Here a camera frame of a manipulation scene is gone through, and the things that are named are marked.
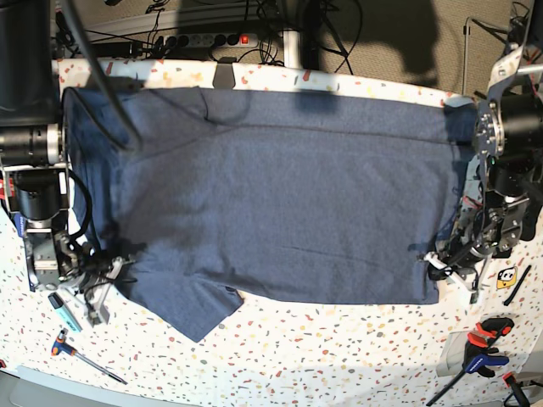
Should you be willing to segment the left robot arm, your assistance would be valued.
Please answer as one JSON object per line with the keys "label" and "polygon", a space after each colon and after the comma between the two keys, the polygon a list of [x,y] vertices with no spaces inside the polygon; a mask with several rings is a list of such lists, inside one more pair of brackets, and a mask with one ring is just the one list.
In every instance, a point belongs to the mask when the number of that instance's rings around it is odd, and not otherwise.
{"label": "left robot arm", "polygon": [[504,51],[478,103],[473,147],[482,201],[424,257],[429,278],[455,284],[469,304],[478,302],[484,279],[476,267],[532,240],[542,209],[542,3],[525,8],[501,32]]}

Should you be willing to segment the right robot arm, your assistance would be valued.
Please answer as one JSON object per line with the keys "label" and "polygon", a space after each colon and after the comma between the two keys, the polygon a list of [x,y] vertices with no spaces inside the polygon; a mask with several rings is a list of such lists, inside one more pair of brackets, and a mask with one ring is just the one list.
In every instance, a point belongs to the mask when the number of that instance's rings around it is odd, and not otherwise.
{"label": "right robot arm", "polygon": [[2,200],[23,220],[30,289],[80,294],[96,326],[108,323],[105,299],[129,261],[77,242],[92,224],[92,199],[69,165],[64,97],[73,94],[98,119],[75,88],[59,90],[50,34],[47,1],[1,3]]}

